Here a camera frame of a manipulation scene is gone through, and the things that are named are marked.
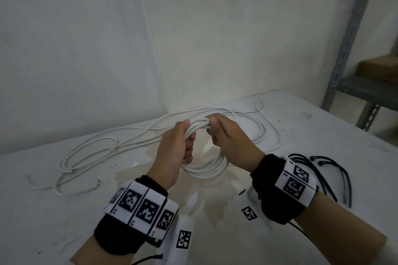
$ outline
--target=white cord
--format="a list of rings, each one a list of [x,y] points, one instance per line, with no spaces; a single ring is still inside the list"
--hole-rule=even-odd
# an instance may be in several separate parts
[[[267,149],[264,152],[269,152],[271,150],[274,150],[276,148],[278,148],[281,144],[281,135],[278,132],[278,130],[275,128],[275,126],[271,123],[271,121],[269,120],[269,118],[262,112],[262,110],[260,109],[260,107],[257,104],[257,98],[258,98],[258,94],[256,94],[255,97],[255,101],[254,101],[254,105],[256,107],[256,110],[258,112],[261,113],[261,115],[270,123],[270,125],[274,128],[274,130],[276,131],[276,133],[278,134],[278,141],[276,143],[275,146]],[[77,191],[77,192],[69,192],[69,193],[63,193],[59,190],[59,187],[73,179],[75,179],[76,177],[82,175],[83,173],[87,172],[88,170],[90,170],[91,168],[95,167],[96,165],[100,164],[101,162],[117,155],[120,154],[122,152],[128,151],[128,150],[132,150],[138,147],[143,147],[149,144],[152,144],[154,142],[158,142],[161,140],[161,136],[162,134],[159,135],[154,135],[148,139],[143,139],[143,140],[138,140],[138,141],[134,141],[132,142],[134,139],[142,136],[143,134],[145,134],[148,130],[163,130],[166,128],[172,128],[174,125],[171,126],[166,126],[166,127],[154,127],[157,123],[159,123],[160,121],[162,121],[163,119],[165,119],[166,117],[169,116],[173,116],[176,114],[180,114],[180,113],[186,113],[186,112],[192,112],[192,111],[200,111],[197,114],[194,114],[191,117],[194,116],[198,116],[202,113],[205,112],[209,112],[209,111],[219,111],[221,114],[224,114],[225,116],[234,116],[235,120],[238,116],[242,116],[242,117],[246,117],[249,118],[250,120],[252,120],[253,122],[255,122],[258,127],[259,127],[259,132],[256,138],[252,139],[253,143],[258,143],[260,142],[266,133],[266,129],[264,127],[264,125],[262,124],[262,122],[258,121],[256,118],[252,117],[249,115],[249,113],[253,113],[253,112],[249,112],[249,113],[245,113],[245,112],[239,112],[239,111],[234,111],[234,110],[230,110],[230,109],[226,109],[226,108],[218,108],[218,107],[204,107],[204,108],[196,108],[196,109],[192,109],[192,110],[187,110],[187,111],[181,111],[181,112],[175,112],[175,113],[170,113],[170,114],[166,114],[162,117],[159,117],[158,119],[156,119],[154,122],[152,122],[152,124],[150,124],[148,127],[146,128],[142,128],[142,127],[116,127],[116,128],[111,128],[102,132],[99,132],[98,134],[96,134],[95,136],[93,136],[92,138],[88,139],[87,141],[83,142],[82,144],[80,144],[79,146],[77,146],[75,149],[73,149],[71,152],[69,152],[60,162],[59,164],[59,169],[62,172],[62,174],[57,177],[55,183],[53,186],[47,186],[47,187],[37,187],[33,184],[31,176],[28,175],[27,176],[27,181],[30,184],[30,186],[33,189],[37,189],[37,190],[45,190],[45,189],[53,189],[54,192],[59,195],[59,196],[64,196],[64,195],[75,195],[75,194],[80,194],[80,193],[86,193],[89,191],[92,191],[93,189],[96,189],[97,187],[99,187],[99,180],[97,181],[97,184],[93,187],[87,188],[83,191]],[[194,120],[191,120],[191,124],[189,125],[188,129],[185,132],[185,139],[188,139],[188,137],[196,132],[198,129],[209,129],[209,119],[206,117],[201,117],[201,118],[197,118]],[[143,131],[140,132],[138,135],[128,138],[125,141],[122,141],[121,143],[119,143],[119,140],[116,139],[115,137],[111,137],[111,136],[105,136],[105,137],[100,137],[98,138],[99,135],[103,135],[104,133],[110,132],[110,131],[115,131],[115,130],[126,130],[126,129],[142,129]],[[88,155],[87,157],[83,158],[82,160],[80,160],[79,162],[70,165],[69,161],[70,159],[80,150],[82,150],[83,148],[98,142],[98,141],[102,141],[105,139],[111,139],[113,141],[113,145],[111,148],[106,148],[106,149],[102,149],[100,151],[94,152],[90,155]],[[103,155],[87,162],[87,163],[83,163],[86,159],[97,155],[101,152],[104,152]],[[192,166],[192,165],[181,165],[181,167],[188,172],[188,174],[196,177],[196,178],[200,178],[200,179],[209,179],[209,178],[213,178],[215,176],[217,176],[218,174],[220,174],[222,171],[225,170],[225,168],[228,165],[228,161],[223,162],[225,156],[222,154],[222,152],[220,151],[219,154],[217,155],[217,157],[209,162],[207,162],[206,164],[202,165],[202,166]]]

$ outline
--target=white table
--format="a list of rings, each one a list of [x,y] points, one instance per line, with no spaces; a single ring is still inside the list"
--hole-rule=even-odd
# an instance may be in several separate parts
[[[351,177],[351,211],[397,241],[398,149],[286,91],[262,94],[260,98],[264,112],[282,137],[281,146],[273,153],[323,155],[337,161]],[[254,98],[219,106],[251,111]],[[253,116],[265,122],[259,113]],[[242,118],[239,123],[249,135],[256,132],[254,123],[247,119]],[[0,156],[2,264],[68,264],[68,259],[92,234],[117,183],[146,173],[156,155],[157,144],[122,153],[63,187],[65,191],[72,186],[84,188],[100,179],[101,186],[87,194],[58,197],[51,190],[29,188],[26,174],[32,173],[37,183],[52,184],[60,159],[89,137]],[[275,141],[275,133],[268,127],[266,139],[258,146],[266,149]],[[202,163],[216,149],[205,131],[198,132],[194,161]],[[341,200],[340,173],[332,166],[319,170]],[[234,199],[250,183],[249,175],[232,165],[211,180],[196,179],[181,170],[169,197],[195,219],[189,264],[327,264],[313,244],[292,226],[274,224],[271,232],[262,236],[248,227],[238,216]],[[154,252],[145,244],[135,260]]]

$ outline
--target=person's right hand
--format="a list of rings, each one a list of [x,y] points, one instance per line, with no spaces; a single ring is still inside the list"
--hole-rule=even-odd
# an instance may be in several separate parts
[[[220,113],[207,117],[211,128],[207,133],[211,135],[213,144],[221,148],[230,163],[253,172],[266,154],[256,147],[237,122]]]

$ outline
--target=black wristband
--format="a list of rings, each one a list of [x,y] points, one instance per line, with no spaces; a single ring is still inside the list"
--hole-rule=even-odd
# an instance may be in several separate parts
[[[305,209],[304,205],[275,186],[285,162],[274,154],[268,154],[250,174],[253,188],[261,199],[261,210],[268,219],[280,224],[286,224]]]
[[[143,175],[135,180],[167,197],[168,192],[152,178]],[[137,253],[147,240],[147,235],[106,214],[94,230],[97,243],[112,255]]]

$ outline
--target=fingernail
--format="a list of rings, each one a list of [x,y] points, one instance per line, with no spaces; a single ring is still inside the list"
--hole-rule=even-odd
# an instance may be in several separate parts
[[[218,124],[218,119],[216,119],[215,117],[211,117],[209,119],[209,124],[210,126],[216,126]]]

